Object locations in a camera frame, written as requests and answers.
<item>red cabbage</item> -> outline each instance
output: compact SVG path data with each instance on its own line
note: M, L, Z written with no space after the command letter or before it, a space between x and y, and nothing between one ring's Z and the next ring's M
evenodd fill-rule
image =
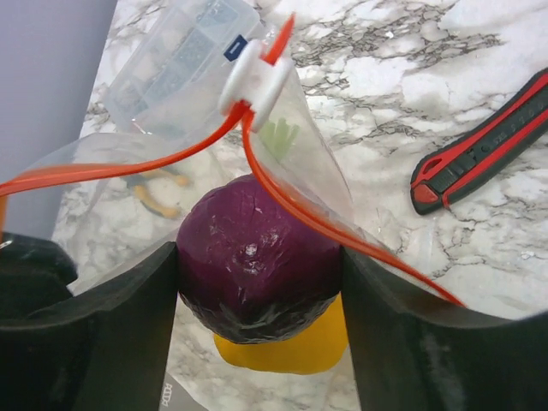
M339 245L288 214L254 176L206 194L176 244L182 300L233 343L295 336L341 288Z

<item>gray wall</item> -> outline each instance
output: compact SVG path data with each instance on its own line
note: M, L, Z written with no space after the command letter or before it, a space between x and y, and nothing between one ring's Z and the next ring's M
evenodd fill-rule
M2 2L0 181L78 139L116 1ZM26 201L31 196L15 195L5 229L49 237L60 193L33 193L43 205L39 215Z

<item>white slider clip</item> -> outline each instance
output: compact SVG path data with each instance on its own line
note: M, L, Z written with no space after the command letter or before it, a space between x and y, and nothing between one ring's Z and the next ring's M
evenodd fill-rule
M236 60L218 103L218 109L224 116L239 101L249 103L254 113L251 125L254 133L268 120L293 68L293 62L288 57L279 57L272 66L261 58L262 54L263 44L260 40L247 43Z

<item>utility knife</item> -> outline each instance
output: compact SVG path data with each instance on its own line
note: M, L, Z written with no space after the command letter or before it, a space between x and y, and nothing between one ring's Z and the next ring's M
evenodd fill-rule
M491 180L548 131L548 68L500 110L458 140L422 158L411 177L411 201L426 215Z

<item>yellow object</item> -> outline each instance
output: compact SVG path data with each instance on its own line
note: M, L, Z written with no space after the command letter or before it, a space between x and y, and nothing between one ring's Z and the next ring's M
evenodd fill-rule
M181 215L181 210L175 207L164 207L158 203L145 186L135 186L134 196L140 200L146 209L164 218L175 219Z
M232 366L303 375L327 371L348 346L341 295L312 325L289 340L234 344L218 335L213 339L221 357Z

